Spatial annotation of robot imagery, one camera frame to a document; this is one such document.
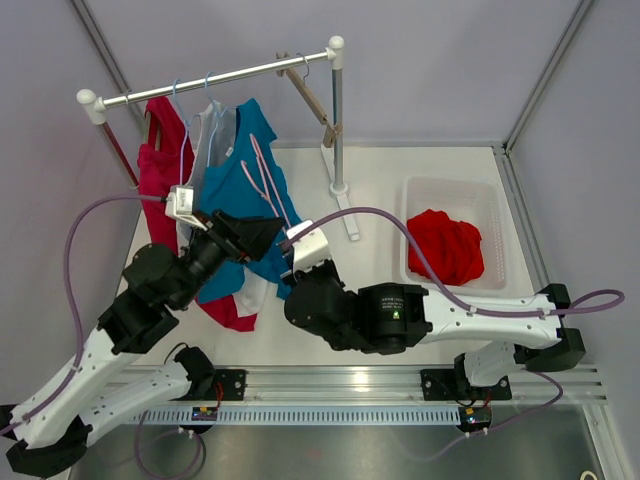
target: white basket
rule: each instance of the white basket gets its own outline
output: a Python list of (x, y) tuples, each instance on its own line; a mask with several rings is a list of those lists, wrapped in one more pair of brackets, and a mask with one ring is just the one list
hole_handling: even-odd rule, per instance
[[(473, 180), (439, 179), (412, 175), (405, 179), (402, 190), (400, 220), (428, 210), (441, 210), (452, 220), (463, 220), (474, 225), (482, 236), (480, 250), (484, 260), (484, 273), (464, 286), (451, 286), (450, 290), (466, 295), (491, 295), (507, 286), (504, 262), (503, 217), (494, 185)], [(400, 277), (406, 283), (419, 283), (433, 288), (433, 282), (409, 270), (408, 242), (400, 240)]]

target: metal base plate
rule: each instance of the metal base plate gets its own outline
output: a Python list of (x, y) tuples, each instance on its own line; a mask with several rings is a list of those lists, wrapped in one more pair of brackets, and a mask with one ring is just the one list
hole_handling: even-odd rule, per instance
[(452, 368), (434, 368), (420, 371), (420, 382), (424, 400), (443, 401), (483, 401), (491, 392), (491, 400), (511, 400), (511, 386), (507, 377), (492, 387), (471, 387), (469, 391), (461, 392), (458, 389), (455, 372)]
[[(222, 385), (222, 401), (241, 402), (244, 400), (244, 390), (247, 386), (246, 370), (221, 368), (216, 370), (213, 382)], [(218, 400), (215, 388), (209, 390), (203, 400)]]

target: blue hanger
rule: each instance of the blue hanger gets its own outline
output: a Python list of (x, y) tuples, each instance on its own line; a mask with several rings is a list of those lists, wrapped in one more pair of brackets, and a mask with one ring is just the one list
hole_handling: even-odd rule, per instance
[(227, 113), (227, 110), (229, 110), (229, 107), (225, 107), (224, 110), (222, 110), (222, 113), (220, 114), (220, 116), (218, 116), (218, 112), (216, 111), (216, 107), (214, 105), (215, 99), (209, 93), (209, 76), (211, 75), (213, 75), (213, 72), (207, 72), (207, 76), (204, 79), (204, 92), (207, 94), (207, 97), (209, 97), (209, 101), (211, 102), (211, 106), (213, 107), (213, 116), (214, 116), (214, 120), (216, 121), (216, 126), (213, 128), (213, 132), (211, 132), (211, 136), (209, 137), (209, 150), (207, 151), (207, 167), (211, 164), (211, 146), (213, 145), (213, 136), (216, 134), (216, 131), (218, 130), (218, 125), (220, 124), (220, 120), (222, 120), (222, 117), (224, 117), (224, 114)]
[(179, 78), (176, 78), (173, 82), (173, 92), (171, 93), (171, 98), (173, 99), (173, 103), (178, 107), (178, 113), (180, 114), (180, 119), (184, 124), (184, 138), (182, 139), (182, 147), (180, 147), (180, 185), (183, 185), (182, 171), (184, 167), (184, 147), (187, 145), (187, 139), (189, 138), (189, 127), (191, 127), (191, 123), (193, 119), (196, 118), (195, 115), (191, 117), (191, 120), (187, 120), (186, 115), (184, 114), (184, 110), (182, 110), (182, 106), (180, 102), (178, 102), (178, 95), (176, 94), (176, 85), (180, 82)]

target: blue shirt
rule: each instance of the blue shirt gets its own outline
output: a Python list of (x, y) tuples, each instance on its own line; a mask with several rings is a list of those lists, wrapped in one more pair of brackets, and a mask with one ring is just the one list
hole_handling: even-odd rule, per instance
[[(300, 223), (301, 220), (293, 208), (293, 203), (287, 193), (287, 182), (282, 169), (276, 165), (271, 153), (270, 144), (277, 138), (276, 134), (267, 123), (267, 119), (262, 114), (258, 102), (252, 98), (238, 106), (236, 121), (237, 134), (233, 152), (221, 166), (207, 168), (200, 193), (199, 209), (206, 213), (220, 209), (234, 217), (260, 216), (272, 218), (275, 216), (269, 203), (251, 186), (240, 164), (241, 160), (247, 162), (247, 170), (253, 181), (260, 190), (264, 191), (256, 154), (249, 138), (249, 134), (252, 133), (260, 145), (260, 150), (262, 150), (262, 155), (267, 162), (291, 224)], [(284, 218), (268, 178), (267, 186), (278, 215)], [(278, 233), (276, 241), (265, 257), (259, 262), (254, 261), (247, 264), (247, 268), (257, 275), (278, 284), (278, 296), (280, 298), (286, 298), (290, 293), (290, 288), (280, 280), (280, 275), (289, 270), (289, 267), (282, 258), (282, 252), (276, 246), (284, 239), (284, 233)], [(244, 272), (242, 265), (225, 262), (215, 276), (200, 290), (198, 300), (201, 303), (206, 303), (226, 297), (240, 290), (243, 284)]]

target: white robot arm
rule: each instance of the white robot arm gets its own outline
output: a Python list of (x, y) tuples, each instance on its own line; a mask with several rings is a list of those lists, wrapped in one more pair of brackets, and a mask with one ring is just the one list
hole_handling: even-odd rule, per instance
[[(310, 226), (304, 222), (290, 229), (287, 237), (292, 239)], [(285, 316), (292, 325), (324, 338), (334, 350), (388, 355), (440, 340), (490, 341), (456, 359), (461, 399), (473, 397), (475, 387), (494, 386), (517, 370), (573, 368), (585, 354), (580, 332), (565, 328), (557, 315), (550, 314), (570, 304), (563, 285), (550, 285), (528, 298), (459, 297), (476, 308), (540, 311), (539, 317), (497, 318), (463, 310), (440, 291), (416, 285), (383, 283), (357, 294), (345, 291), (320, 229), (293, 246), (287, 277), (293, 291), (285, 302)]]
[[(273, 218), (236, 219), (220, 211), (211, 216), (197, 212), (192, 220), (198, 228), (182, 256), (161, 244), (146, 245), (135, 254), (123, 272), (128, 288), (99, 317), (77, 368), (70, 360), (25, 402), (0, 406), (0, 429), (16, 441), (7, 452), (15, 472), (54, 476), (76, 463), (100, 437), (148, 407), (171, 399), (201, 399), (213, 392), (211, 362), (200, 349), (186, 348), (156, 372), (99, 396), (112, 376), (178, 324), (170, 310), (187, 308), (225, 261), (261, 259), (284, 223)], [(66, 388), (47, 400), (70, 370), (75, 373)], [(44, 408), (32, 415), (43, 402)]]

